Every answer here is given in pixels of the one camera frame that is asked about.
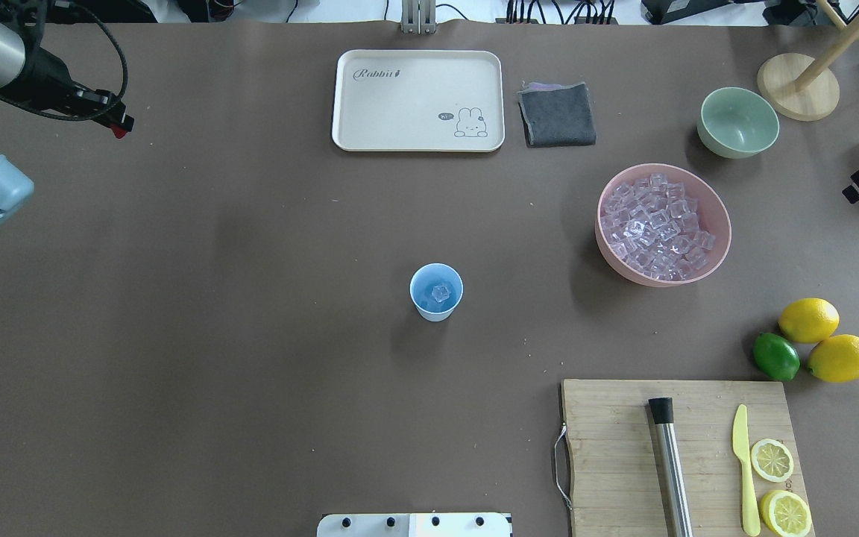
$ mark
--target lemon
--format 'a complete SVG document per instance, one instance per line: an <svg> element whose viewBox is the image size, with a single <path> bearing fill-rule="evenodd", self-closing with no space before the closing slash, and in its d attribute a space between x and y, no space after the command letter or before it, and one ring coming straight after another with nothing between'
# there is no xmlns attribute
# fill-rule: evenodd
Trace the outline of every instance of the lemon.
<svg viewBox="0 0 859 537"><path fill-rule="evenodd" d="M788 490L773 490L761 498L761 519L781 537L804 537L811 531L811 509Z"/></svg>
<svg viewBox="0 0 859 537"><path fill-rule="evenodd" d="M776 439L760 439L751 448L754 472L766 480L783 483L794 473L794 458L786 445Z"/></svg>
<svg viewBox="0 0 859 537"><path fill-rule="evenodd" d="M795 343L817 343L831 337L841 324L833 305L822 298L802 298L784 308L778 317L781 332Z"/></svg>
<svg viewBox="0 0 859 537"><path fill-rule="evenodd" d="M808 369L828 382L859 378L859 337L844 333L821 341L811 351Z"/></svg>

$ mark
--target folded towel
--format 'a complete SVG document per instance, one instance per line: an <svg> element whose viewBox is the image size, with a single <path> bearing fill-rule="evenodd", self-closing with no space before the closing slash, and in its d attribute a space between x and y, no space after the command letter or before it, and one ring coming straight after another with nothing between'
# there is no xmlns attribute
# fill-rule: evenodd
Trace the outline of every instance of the folded towel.
<svg viewBox="0 0 859 537"><path fill-rule="evenodd" d="M585 82L570 86L529 82L518 94L526 140L532 147L596 142Z"/></svg>

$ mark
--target green lime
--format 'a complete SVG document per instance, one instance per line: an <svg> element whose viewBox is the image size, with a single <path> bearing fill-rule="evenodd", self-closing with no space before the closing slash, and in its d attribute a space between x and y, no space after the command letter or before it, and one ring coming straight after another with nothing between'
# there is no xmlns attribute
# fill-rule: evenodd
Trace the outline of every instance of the green lime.
<svg viewBox="0 0 859 537"><path fill-rule="evenodd" d="M776 333L762 333L754 340L754 363L774 380L792 380L801 369L794 346Z"/></svg>

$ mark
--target pink bowl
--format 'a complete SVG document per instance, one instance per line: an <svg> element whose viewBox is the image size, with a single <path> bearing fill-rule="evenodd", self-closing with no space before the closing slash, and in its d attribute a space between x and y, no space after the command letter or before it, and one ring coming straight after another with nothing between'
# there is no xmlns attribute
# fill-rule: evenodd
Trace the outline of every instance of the pink bowl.
<svg viewBox="0 0 859 537"><path fill-rule="evenodd" d="M702 221L702 228L715 236L715 248L707 252L707 265L702 266L695 273L695 276L688 280L674 282L648 278L648 276L628 266L622 259L618 259L602 235L600 221L602 201L611 194L611 191L616 186L619 186L625 180L634 183L638 178L646 177L656 172L664 173L668 177L669 183L682 183L685 185L685 194L698 200L698 214ZM718 269L722 261L725 261L727 252L729 252L729 248L731 247L731 219L727 214L725 204L722 203L722 199L718 197L718 194L707 183L699 179L695 174L679 167L669 166L669 164L638 164L638 166L632 166L611 178L602 191L602 195L599 197L599 206L596 207L596 241L599 243L599 250L602 252L602 257L605 258L605 261L611 265L615 272L620 273L626 279L644 286L653 286L653 288L670 288L671 286L697 282L714 272L715 269Z"/></svg>

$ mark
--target cutting board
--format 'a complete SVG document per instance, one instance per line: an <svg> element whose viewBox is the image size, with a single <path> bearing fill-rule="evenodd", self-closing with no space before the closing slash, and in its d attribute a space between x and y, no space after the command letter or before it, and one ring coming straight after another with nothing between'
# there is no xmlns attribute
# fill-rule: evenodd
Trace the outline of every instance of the cutting board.
<svg viewBox="0 0 859 537"><path fill-rule="evenodd" d="M787 482L767 482L752 472L758 499L776 489L808 499L780 382L569 379L562 382L562 408L569 428L573 537L668 537L647 409L649 398L662 397L672 398L675 407L696 537L744 535L740 463L731 451L731 425L741 403L747 405L752 446L760 439L778 439L794 455ZM812 514L816 520L817 513ZM761 522L761 536L773 535ZM814 537L813 528L808 535Z"/></svg>

